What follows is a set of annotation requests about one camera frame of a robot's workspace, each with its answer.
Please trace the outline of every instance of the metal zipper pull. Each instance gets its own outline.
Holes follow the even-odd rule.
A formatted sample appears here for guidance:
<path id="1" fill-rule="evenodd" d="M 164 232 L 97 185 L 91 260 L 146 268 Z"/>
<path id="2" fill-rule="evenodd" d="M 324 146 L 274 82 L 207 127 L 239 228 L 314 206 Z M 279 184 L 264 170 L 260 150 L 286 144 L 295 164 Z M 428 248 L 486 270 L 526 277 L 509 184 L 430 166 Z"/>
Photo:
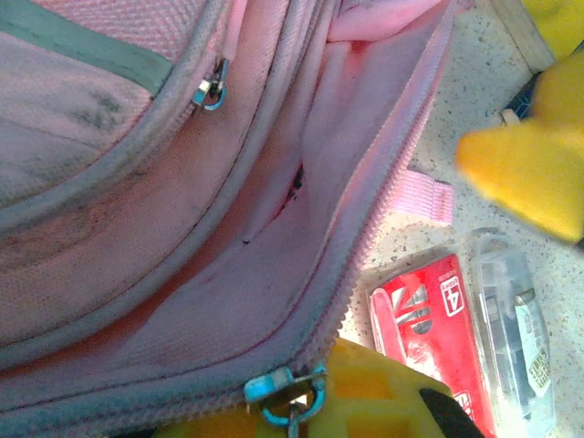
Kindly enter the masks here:
<path id="1" fill-rule="evenodd" d="M 215 111 L 225 101 L 227 97 L 227 87 L 225 80 L 229 70 L 229 60 L 221 59 L 217 63 L 213 75 L 210 78 L 204 78 L 201 85 L 193 96 L 193 103 L 207 111 Z"/>
<path id="2" fill-rule="evenodd" d="M 252 379 L 244 387 L 248 410 L 258 406 L 268 423 L 287 428 L 289 438 L 298 438 L 299 425 L 314 417 L 325 402 L 326 372 L 320 362 L 306 375 L 295 377 L 290 368 L 284 367 Z M 297 402 L 303 396 L 307 396 L 306 405 Z M 274 408 L 286 405 L 287 417 L 273 413 Z"/>

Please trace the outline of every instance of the pink backpack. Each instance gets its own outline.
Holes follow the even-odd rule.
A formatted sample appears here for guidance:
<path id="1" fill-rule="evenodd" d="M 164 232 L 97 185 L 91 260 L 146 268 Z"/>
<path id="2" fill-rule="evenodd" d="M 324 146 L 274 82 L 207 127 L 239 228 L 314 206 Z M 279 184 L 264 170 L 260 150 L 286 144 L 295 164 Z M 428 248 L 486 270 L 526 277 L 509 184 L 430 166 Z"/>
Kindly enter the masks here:
<path id="1" fill-rule="evenodd" d="M 323 358 L 400 184 L 441 215 L 406 166 L 456 8 L 0 0 L 0 436 L 139 430 Z"/>

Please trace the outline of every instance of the plastic case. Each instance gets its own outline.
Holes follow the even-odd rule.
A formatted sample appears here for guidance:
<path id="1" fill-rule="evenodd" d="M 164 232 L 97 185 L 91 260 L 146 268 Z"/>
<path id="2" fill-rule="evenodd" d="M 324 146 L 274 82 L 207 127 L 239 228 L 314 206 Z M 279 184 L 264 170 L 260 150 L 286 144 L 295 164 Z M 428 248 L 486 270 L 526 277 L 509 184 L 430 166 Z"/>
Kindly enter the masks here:
<path id="1" fill-rule="evenodd" d="M 405 257 L 369 291 L 376 349 L 450 386 L 487 437 L 554 427 L 549 340 L 527 261 L 476 230 Z"/>

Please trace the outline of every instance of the red box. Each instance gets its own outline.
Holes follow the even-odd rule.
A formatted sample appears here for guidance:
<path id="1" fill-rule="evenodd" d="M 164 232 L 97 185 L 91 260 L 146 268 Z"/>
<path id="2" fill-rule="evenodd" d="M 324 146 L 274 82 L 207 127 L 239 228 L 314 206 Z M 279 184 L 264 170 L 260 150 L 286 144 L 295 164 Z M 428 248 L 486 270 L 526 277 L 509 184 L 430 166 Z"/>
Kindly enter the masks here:
<path id="1" fill-rule="evenodd" d="M 496 437 L 458 257 L 397 276 L 370 297 L 377 351 L 446 384 L 486 437 Z"/>

